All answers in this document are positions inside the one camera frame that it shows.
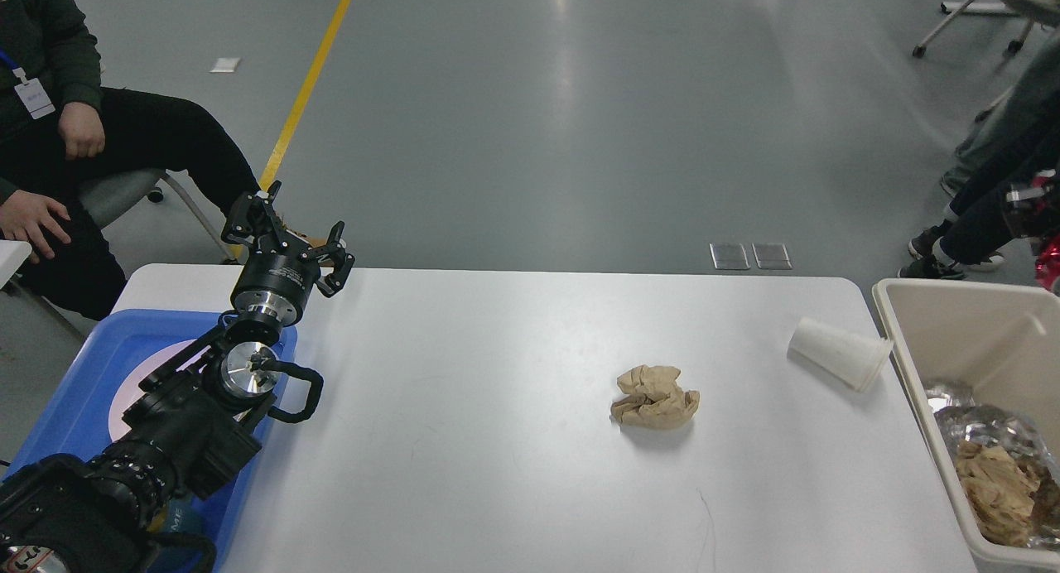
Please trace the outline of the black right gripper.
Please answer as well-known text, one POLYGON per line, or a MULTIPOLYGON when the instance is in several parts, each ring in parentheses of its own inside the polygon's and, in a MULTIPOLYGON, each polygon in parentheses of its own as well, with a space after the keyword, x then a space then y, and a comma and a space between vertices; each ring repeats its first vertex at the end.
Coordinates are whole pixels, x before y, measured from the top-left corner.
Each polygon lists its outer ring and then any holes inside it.
POLYGON ((1059 234, 1057 176, 1036 176, 1029 187, 1012 185, 1004 197, 1003 218, 1012 238, 1031 238, 1031 252, 1041 255, 1059 234))

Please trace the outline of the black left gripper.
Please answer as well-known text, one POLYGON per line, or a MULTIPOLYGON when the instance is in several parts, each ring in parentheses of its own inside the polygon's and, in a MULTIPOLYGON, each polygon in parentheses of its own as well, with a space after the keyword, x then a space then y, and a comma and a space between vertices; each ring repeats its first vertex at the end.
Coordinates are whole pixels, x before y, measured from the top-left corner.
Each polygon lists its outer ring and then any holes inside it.
POLYGON ((223 241, 246 248, 246 263, 234 290, 231 304, 238 312, 251 312, 265 306, 279 321, 300 321, 313 286, 322 296, 341 293, 355 264, 344 245, 344 221, 336 222, 328 238, 312 238, 308 259, 285 256, 292 241, 275 208, 280 181, 253 195, 235 200, 222 228, 223 241), (320 275, 321 268, 330 268, 320 275))

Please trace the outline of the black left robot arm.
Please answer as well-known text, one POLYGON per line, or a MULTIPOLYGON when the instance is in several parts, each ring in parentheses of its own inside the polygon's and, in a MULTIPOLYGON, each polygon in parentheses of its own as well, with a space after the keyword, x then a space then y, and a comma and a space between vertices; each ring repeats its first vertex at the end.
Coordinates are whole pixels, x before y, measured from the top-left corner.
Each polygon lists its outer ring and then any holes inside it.
POLYGON ((123 413, 128 433, 91 460, 45 456, 2 484, 4 572, 147 572, 164 549, 197 551, 193 571, 213 570, 211 539, 152 524, 178 495, 205 500, 238 478, 262 449, 258 423, 314 415, 323 377, 275 346, 306 312, 311 290, 344 290, 355 261, 344 222, 325 241, 283 223, 280 187, 232 207, 222 238, 249 255, 231 309, 140 382, 143 395, 123 413))

